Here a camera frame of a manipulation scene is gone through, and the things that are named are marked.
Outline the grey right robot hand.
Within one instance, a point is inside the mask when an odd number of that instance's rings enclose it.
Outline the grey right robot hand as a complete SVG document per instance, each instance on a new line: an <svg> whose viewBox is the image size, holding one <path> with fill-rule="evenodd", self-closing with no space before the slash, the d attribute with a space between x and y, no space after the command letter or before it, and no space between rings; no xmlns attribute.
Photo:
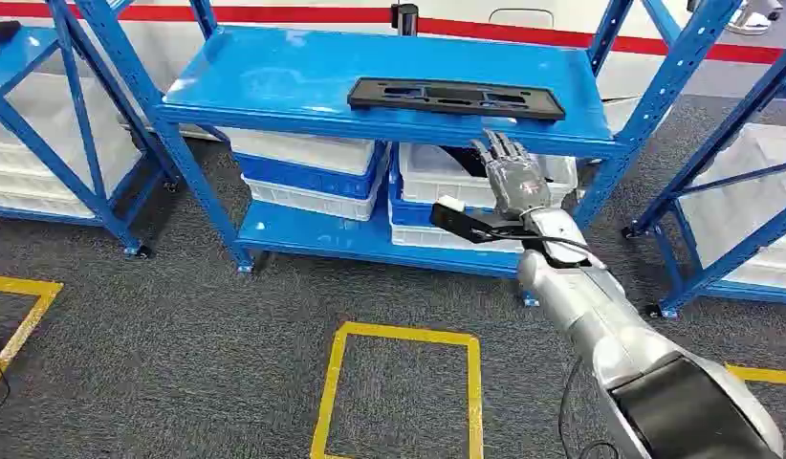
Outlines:
<svg viewBox="0 0 786 459"><path fill-rule="evenodd" d="M547 208L551 193L537 162L520 143L501 132L485 129L488 143L472 140L495 197L495 209L509 221L519 221L535 208Z"/></svg>

